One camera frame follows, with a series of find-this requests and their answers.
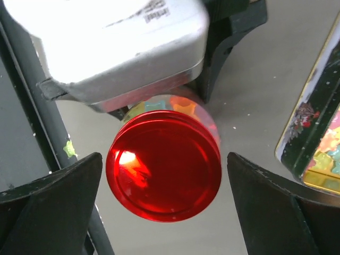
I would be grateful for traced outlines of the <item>golden tin with star candies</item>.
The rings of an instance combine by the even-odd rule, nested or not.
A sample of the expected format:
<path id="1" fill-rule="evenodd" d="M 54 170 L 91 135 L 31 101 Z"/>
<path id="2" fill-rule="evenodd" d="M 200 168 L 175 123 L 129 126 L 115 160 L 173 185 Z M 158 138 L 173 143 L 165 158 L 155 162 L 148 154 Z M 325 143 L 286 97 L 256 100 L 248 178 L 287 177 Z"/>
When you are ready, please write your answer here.
<path id="1" fill-rule="evenodd" d="M 339 18 L 303 87 L 275 156 L 298 182 L 339 195 Z"/>

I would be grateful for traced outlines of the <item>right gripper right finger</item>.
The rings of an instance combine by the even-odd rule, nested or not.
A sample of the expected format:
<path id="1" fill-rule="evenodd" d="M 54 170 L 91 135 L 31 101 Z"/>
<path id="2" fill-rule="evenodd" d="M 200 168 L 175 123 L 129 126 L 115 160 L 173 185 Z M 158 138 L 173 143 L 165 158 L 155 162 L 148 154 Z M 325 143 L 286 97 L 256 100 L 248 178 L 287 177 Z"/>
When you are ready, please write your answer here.
<path id="1" fill-rule="evenodd" d="M 227 172 L 248 254 L 339 254 L 339 198 L 230 152 Z"/>

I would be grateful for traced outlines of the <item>clear plastic jar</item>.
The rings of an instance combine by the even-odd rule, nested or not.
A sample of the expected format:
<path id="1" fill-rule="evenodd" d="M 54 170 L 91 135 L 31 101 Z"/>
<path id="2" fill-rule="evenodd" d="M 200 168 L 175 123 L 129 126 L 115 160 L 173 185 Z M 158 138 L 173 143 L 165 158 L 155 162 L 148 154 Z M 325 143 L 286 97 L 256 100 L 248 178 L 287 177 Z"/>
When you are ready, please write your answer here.
<path id="1" fill-rule="evenodd" d="M 123 117 L 122 124 L 126 124 L 140 114 L 160 110 L 179 112 L 197 120 L 208 129 L 220 147 L 220 135 L 215 121 L 203 107 L 201 100 L 193 94 L 162 94 L 152 96 L 134 105 Z"/>

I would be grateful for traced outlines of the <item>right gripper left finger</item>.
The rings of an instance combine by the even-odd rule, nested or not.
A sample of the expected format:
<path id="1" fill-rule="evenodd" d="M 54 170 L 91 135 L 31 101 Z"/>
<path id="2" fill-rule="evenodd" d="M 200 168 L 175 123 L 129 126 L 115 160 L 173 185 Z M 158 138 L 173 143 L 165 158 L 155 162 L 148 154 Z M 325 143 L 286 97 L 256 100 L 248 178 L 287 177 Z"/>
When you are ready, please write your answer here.
<path id="1" fill-rule="evenodd" d="M 1 254 L 81 254 L 102 166 L 94 152 L 1 192 Z"/>

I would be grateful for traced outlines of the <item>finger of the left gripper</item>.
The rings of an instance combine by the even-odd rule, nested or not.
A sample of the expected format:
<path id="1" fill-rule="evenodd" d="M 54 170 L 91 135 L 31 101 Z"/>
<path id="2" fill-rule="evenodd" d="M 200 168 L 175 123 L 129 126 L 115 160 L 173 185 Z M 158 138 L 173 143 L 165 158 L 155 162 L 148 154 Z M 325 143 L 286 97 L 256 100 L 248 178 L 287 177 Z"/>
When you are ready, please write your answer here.
<path id="1" fill-rule="evenodd" d="M 199 97 L 210 101 L 222 67 L 235 47 L 248 33 L 268 20 L 265 0 L 203 1 L 209 18 L 207 47 L 203 69 L 196 78 Z"/>

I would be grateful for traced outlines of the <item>red jar lid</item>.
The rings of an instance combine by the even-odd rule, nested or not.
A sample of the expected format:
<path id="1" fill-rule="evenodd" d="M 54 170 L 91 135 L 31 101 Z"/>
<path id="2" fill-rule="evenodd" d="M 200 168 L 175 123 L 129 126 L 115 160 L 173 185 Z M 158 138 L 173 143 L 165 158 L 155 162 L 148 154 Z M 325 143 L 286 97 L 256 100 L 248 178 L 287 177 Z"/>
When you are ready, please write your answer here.
<path id="1" fill-rule="evenodd" d="M 123 207 L 163 223 L 201 213 L 222 180 L 215 137 L 199 121 L 171 110 L 146 112 L 126 122 L 108 151 L 105 170 Z"/>

